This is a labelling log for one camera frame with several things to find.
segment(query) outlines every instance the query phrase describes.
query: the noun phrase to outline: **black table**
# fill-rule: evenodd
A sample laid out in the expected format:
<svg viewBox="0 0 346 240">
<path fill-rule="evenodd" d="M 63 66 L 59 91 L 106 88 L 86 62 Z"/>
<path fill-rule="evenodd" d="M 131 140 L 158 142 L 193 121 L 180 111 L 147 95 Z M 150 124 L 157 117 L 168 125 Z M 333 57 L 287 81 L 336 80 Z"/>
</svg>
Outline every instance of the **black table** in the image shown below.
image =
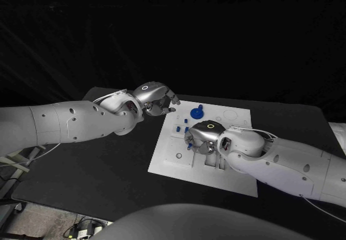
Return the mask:
<svg viewBox="0 0 346 240">
<path fill-rule="evenodd" d="M 115 92 L 92 88 L 83 100 Z M 343 157 L 321 110 L 314 106 L 179 95 L 184 101 L 251 110 L 255 129 L 308 144 Z M 124 136 L 63 143 L 30 166 L 13 199 L 115 221 L 134 211 L 161 204 L 202 204 L 258 217 L 313 239 L 344 239 L 344 223 L 320 212 L 303 198 L 256 181 L 258 198 L 148 173 L 164 116 L 144 121 Z M 346 209 L 315 202 L 346 219 Z"/>
</svg>

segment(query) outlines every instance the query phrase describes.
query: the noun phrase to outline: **blue knob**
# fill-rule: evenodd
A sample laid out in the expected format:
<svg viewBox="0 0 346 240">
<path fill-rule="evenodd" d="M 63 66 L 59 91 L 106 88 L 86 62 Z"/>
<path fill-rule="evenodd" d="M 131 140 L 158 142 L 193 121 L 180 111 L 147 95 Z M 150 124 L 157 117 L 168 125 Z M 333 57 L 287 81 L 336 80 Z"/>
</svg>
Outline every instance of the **blue knob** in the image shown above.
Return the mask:
<svg viewBox="0 0 346 240">
<path fill-rule="evenodd" d="M 197 108 L 193 108 L 190 110 L 190 116 L 193 119 L 200 119 L 204 116 L 202 105 L 199 105 Z"/>
</svg>

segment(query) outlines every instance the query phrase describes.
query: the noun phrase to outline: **concrete floor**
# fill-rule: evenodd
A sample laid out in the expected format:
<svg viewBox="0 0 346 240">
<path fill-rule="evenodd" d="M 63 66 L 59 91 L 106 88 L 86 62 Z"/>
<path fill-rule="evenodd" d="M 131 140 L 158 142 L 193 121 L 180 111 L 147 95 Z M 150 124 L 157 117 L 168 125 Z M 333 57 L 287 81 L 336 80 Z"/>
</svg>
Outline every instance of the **concrete floor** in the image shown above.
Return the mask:
<svg viewBox="0 0 346 240">
<path fill-rule="evenodd" d="M 43 237 L 44 240 L 62 240 L 66 229 L 78 223 L 83 216 L 75 213 L 27 203 L 23 212 L 10 216 L 6 221 L 4 233 Z"/>
</svg>

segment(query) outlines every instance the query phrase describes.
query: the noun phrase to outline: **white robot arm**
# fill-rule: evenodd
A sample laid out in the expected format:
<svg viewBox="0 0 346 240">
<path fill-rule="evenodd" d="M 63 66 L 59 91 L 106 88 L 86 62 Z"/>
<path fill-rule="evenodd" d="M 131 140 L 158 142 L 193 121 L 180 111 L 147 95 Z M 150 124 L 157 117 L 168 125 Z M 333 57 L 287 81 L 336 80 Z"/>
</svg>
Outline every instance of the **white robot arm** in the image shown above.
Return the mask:
<svg viewBox="0 0 346 240">
<path fill-rule="evenodd" d="M 326 151 L 210 120 L 190 128 L 184 142 L 200 154 L 216 151 L 236 172 L 285 193 L 346 207 L 346 160 Z"/>
<path fill-rule="evenodd" d="M 112 132 L 127 134 L 144 120 L 142 109 L 151 116 L 176 111 L 173 107 L 163 108 L 166 97 L 180 104 L 164 84 L 147 82 L 132 94 L 121 90 L 93 102 L 0 108 L 0 157 L 37 145 L 83 142 Z"/>
</svg>

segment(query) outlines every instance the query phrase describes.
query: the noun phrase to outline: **black curtain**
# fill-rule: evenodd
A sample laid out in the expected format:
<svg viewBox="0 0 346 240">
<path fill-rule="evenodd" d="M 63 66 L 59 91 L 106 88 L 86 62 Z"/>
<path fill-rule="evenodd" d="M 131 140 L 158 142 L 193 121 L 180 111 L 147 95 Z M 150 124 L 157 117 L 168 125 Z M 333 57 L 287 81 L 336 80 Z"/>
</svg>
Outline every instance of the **black curtain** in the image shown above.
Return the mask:
<svg viewBox="0 0 346 240">
<path fill-rule="evenodd" d="M 346 3 L 192 3 L 1 1 L 1 106 L 158 81 L 177 94 L 313 105 L 346 122 Z"/>
</svg>

